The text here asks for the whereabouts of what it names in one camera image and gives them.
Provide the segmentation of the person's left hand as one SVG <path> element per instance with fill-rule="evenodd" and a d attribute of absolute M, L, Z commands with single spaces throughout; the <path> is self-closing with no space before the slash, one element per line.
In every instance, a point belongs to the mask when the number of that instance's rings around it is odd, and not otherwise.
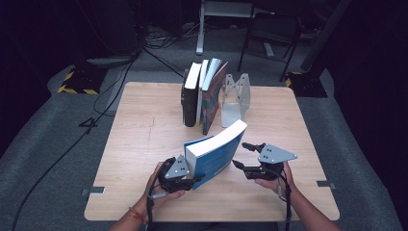
<path fill-rule="evenodd" d="M 159 184 L 156 184 L 154 182 L 155 177 L 157 176 L 157 173 L 159 172 L 162 164 L 163 164 L 163 162 L 159 162 L 156 165 L 154 172 L 150 175 L 150 177 L 149 177 L 149 179 L 148 179 L 148 181 L 146 183 L 145 192 L 143 194 L 142 204 L 144 206 L 147 206 L 147 199 L 148 199 L 149 190 L 150 190 L 151 187 L 153 187 L 153 191 L 155 193 L 164 193 L 165 194 L 165 196 L 162 196 L 160 198 L 156 198 L 156 199 L 153 200 L 153 206 L 152 206 L 153 209 L 159 208 L 159 207 L 163 206 L 164 204 L 166 204 L 168 201 L 178 199 L 178 198 L 180 198 L 180 197 L 182 197 L 182 196 L 184 196 L 186 194 L 186 191 L 184 191 L 184 190 L 177 191 L 177 192 L 172 192 L 172 193 L 166 192 L 161 188 L 161 186 Z"/>

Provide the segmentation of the black book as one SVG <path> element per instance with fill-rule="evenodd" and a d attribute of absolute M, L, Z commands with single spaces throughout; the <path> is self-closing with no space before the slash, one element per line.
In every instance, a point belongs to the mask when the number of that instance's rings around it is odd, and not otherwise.
<path fill-rule="evenodd" d="M 183 122 L 187 127 L 193 127 L 196 122 L 200 70 L 200 63 L 192 63 L 182 86 L 181 105 L 183 109 Z"/>

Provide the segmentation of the grey floor plate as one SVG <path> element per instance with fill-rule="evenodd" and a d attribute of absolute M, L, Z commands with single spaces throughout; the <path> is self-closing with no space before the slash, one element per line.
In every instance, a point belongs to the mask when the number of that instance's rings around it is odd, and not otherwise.
<path fill-rule="evenodd" d="M 92 58 L 87 59 L 87 62 L 92 65 L 103 67 L 114 67 L 129 64 L 134 60 L 133 56 L 111 56 L 106 58 Z"/>

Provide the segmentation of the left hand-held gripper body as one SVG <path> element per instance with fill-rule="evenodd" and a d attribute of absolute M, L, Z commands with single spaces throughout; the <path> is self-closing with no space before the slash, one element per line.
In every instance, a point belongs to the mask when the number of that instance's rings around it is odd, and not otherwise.
<path fill-rule="evenodd" d="M 190 170 L 183 155 L 171 157 L 165 160 L 158 173 L 160 186 L 167 193 L 177 191 L 189 191 L 192 189 L 194 180 L 188 178 Z"/>

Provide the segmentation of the grey slanted pole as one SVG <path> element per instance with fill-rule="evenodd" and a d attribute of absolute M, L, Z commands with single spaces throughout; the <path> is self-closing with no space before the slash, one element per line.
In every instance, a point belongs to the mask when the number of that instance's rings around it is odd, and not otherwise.
<path fill-rule="evenodd" d="M 328 18 L 325 26 L 318 35 L 315 43 L 313 44 L 311 50 L 308 52 L 300 68 L 304 71 L 310 71 L 313 67 L 318 65 L 318 61 L 321 60 L 324 53 L 324 48 L 328 44 L 328 41 L 332 34 L 334 33 L 336 27 L 341 21 L 346 9 L 348 8 L 351 0 L 341 0 L 337 7 L 335 8 L 332 15 Z"/>

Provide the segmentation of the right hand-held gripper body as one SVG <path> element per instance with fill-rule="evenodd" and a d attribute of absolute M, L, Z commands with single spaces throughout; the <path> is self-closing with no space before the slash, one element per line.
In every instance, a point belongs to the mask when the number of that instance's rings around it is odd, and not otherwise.
<path fill-rule="evenodd" d="M 283 171 L 283 163 L 298 158 L 296 154 L 269 143 L 256 145 L 255 150 L 259 152 L 258 161 L 261 164 L 255 171 L 254 177 L 264 180 L 278 178 Z"/>

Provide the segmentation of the black chair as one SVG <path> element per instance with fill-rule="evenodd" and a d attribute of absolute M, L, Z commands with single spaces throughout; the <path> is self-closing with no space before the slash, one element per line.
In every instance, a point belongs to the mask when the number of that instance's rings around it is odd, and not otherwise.
<path fill-rule="evenodd" d="M 284 47 L 286 48 L 286 52 L 283 56 L 280 59 L 274 59 L 277 62 L 285 64 L 279 79 L 279 81 L 282 82 L 292 60 L 294 50 L 297 47 L 300 34 L 301 22 L 297 15 L 284 13 L 254 13 L 249 19 L 247 31 L 245 33 L 238 70 L 241 70 L 243 55 L 251 40 Z"/>

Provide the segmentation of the black yellow striped base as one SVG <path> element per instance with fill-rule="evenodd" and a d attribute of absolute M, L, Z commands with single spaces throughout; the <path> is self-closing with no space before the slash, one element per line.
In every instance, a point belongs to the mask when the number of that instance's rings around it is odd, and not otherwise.
<path fill-rule="evenodd" d="M 80 69 L 73 67 L 65 76 L 58 92 L 99 94 L 107 72 L 107 68 Z"/>
<path fill-rule="evenodd" d="M 288 72 L 285 75 L 285 84 L 293 90 L 296 97 L 327 97 L 320 79 L 313 78 L 308 73 Z"/>

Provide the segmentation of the expandable metal book rack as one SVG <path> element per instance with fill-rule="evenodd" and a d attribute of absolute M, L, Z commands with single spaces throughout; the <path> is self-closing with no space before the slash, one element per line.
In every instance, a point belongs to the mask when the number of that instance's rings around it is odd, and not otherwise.
<path fill-rule="evenodd" d="M 250 83 L 247 73 L 238 81 L 231 74 L 225 75 L 225 81 L 219 91 L 219 108 L 221 108 L 221 126 L 228 127 L 238 119 L 243 119 L 250 105 Z"/>

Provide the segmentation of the red book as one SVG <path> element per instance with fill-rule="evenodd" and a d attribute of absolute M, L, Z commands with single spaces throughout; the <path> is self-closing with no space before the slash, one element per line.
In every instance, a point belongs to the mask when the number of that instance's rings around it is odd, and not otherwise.
<path fill-rule="evenodd" d="M 219 91 L 225 81 L 227 62 L 212 58 L 202 91 L 201 126 L 207 135 L 217 114 Z"/>

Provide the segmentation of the blue book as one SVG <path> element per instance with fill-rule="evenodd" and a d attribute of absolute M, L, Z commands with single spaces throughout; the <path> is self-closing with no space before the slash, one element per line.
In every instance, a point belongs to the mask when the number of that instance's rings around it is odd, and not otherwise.
<path fill-rule="evenodd" d="M 192 188 L 198 189 L 222 172 L 232 161 L 247 124 L 242 120 L 235 121 L 215 136 L 186 142 L 185 159 L 194 182 Z"/>

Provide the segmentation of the black equipment stand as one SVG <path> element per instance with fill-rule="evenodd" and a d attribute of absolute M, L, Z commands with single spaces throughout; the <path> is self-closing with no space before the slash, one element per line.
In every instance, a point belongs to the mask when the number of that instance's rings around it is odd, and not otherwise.
<path fill-rule="evenodd" d="M 136 60 L 142 50 L 141 0 L 74 0 L 113 65 Z"/>

